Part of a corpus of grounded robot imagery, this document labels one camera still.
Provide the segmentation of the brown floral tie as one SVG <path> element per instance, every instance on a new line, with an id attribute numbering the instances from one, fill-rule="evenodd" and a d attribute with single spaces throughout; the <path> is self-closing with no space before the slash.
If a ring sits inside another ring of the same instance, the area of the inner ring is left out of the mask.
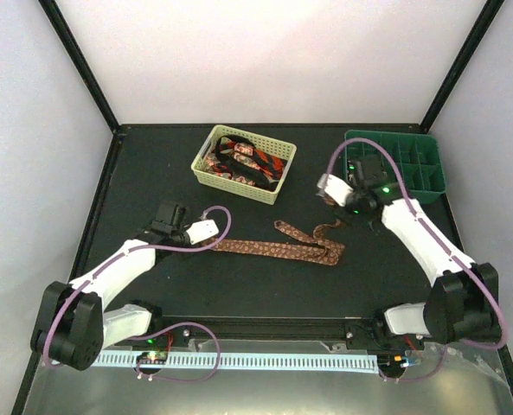
<path id="1" fill-rule="evenodd" d="M 255 241 L 243 239 L 223 239 L 211 250 L 215 252 L 229 252 L 243 255 L 253 255 L 275 259 L 286 259 L 313 263 L 318 265 L 337 265 L 345 250 L 345 245 L 327 237 L 332 229 L 342 227 L 343 223 L 336 220 L 334 223 L 325 223 L 316 226 L 309 235 L 296 227 L 276 220 L 274 228 L 285 236 L 293 239 L 293 243 L 279 243 L 268 241 Z"/>

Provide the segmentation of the cream plastic basket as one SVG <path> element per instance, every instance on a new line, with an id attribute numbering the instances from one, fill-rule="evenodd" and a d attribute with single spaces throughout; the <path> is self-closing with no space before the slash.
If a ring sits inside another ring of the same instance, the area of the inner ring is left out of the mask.
<path id="1" fill-rule="evenodd" d="M 272 205 L 296 151 L 295 144 L 217 124 L 191 170 L 201 184 Z"/>

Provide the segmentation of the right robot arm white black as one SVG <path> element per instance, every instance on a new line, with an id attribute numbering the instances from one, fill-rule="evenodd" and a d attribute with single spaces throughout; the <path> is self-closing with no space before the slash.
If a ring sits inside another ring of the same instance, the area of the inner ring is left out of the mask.
<path id="1" fill-rule="evenodd" d="M 331 173 L 321 177 L 319 187 L 337 217 L 378 220 L 414 257 L 431 286 L 425 301 L 381 312 L 372 328 L 375 343 L 393 348 L 404 335 L 418 335 L 441 344 L 497 348 L 507 330 L 497 302 L 496 269 L 464 254 L 433 224 L 399 170 L 388 177 L 376 155 L 354 161 L 350 169 L 346 179 Z"/>

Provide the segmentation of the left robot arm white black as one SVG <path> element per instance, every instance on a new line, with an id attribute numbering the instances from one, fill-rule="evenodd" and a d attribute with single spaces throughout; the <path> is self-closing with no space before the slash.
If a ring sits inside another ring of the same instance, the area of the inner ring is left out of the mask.
<path id="1" fill-rule="evenodd" d="M 153 220 L 126 240 L 111 257 L 87 274 L 64 284 L 54 281 L 42 294 L 30 348 L 51 364 L 89 368 L 102 349 L 136 336 L 146 345 L 164 338 L 164 322 L 138 304 L 115 311 L 106 307 L 127 285 L 169 255 L 154 245 L 187 248 L 183 227 L 188 209 L 164 202 Z"/>

